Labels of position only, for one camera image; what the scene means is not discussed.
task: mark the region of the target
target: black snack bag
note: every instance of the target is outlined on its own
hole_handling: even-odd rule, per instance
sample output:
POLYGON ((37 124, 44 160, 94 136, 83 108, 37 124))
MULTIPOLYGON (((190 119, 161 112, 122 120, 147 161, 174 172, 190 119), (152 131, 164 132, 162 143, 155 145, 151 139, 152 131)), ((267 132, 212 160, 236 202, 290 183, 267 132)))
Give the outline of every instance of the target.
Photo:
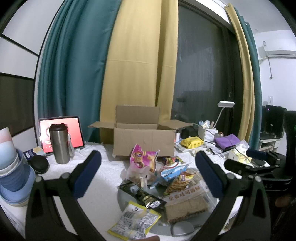
POLYGON ((128 182, 118 186, 122 191, 133 196, 141 205, 145 206, 148 209, 157 210, 163 207, 166 204, 166 201, 157 198, 142 188, 138 187, 133 182, 128 182))

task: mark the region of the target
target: chips bag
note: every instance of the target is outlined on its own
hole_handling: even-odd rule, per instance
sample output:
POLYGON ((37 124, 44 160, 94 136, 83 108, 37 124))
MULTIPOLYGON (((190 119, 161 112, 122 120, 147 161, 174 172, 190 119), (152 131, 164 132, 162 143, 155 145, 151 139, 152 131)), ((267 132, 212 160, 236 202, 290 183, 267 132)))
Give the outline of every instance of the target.
POLYGON ((187 168, 185 172, 182 172, 173 180, 173 182, 167 187, 163 195, 167 196, 170 193, 186 189, 186 187, 190 183, 190 180, 194 177, 196 172, 196 168, 187 168))
POLYGON ((186 171, 189 166, 189 164, 182 161, 178 156, 163 157, 163 161, 164 165, 157 171, 157 179, 151 185, 150 189, 156 187, 158 184, 169 186, 175 177, 186 171))

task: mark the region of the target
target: open cardboard box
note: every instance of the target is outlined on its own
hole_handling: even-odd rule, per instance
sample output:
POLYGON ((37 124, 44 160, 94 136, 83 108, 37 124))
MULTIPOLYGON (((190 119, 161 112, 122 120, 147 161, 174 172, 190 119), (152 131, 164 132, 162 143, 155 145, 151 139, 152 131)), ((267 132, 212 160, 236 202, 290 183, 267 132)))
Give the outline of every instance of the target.
POLYGON ((158 122, 159 107, 116 106, 116 122, 97 121, 89 127, 114 129, 113 155, 130 156, 135 144, 143 151, 160 150, 158 156, 174 155, 175 132, 191 124, 169 120, 158 122))

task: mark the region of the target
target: blue gripper pad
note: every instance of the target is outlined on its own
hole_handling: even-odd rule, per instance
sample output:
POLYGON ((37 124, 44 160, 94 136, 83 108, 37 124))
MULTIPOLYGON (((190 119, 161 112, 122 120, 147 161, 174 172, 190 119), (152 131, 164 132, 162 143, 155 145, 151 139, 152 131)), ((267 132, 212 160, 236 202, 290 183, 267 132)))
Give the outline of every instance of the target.
POLYGON ((222 198, 227 185, 225 172, 203 152, 195 155, 195 164, 209 187, 213 197, 222 198))
POLYGON ((83 197, 102 162, 100 152, 93 150, 83 163, 77 165, 70 177, 73 197, 83 197))
POLYGON ((252 157, 252 158, 255 158, 255 159, 258 159, 258 160, 263 160, 263 161, 267 160, 267 154, 264 151, 248 149, 246 151, 246 155, 248 157, 252 157))

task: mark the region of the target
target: wall outlet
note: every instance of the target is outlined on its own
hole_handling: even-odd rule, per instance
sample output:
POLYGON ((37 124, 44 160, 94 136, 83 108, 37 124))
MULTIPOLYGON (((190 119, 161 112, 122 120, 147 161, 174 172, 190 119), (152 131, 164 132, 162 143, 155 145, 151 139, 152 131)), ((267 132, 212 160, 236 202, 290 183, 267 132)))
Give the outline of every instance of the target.
POLYGON ((268 96, 268 105, 273 105, 274 98, 273 96, 268 96))

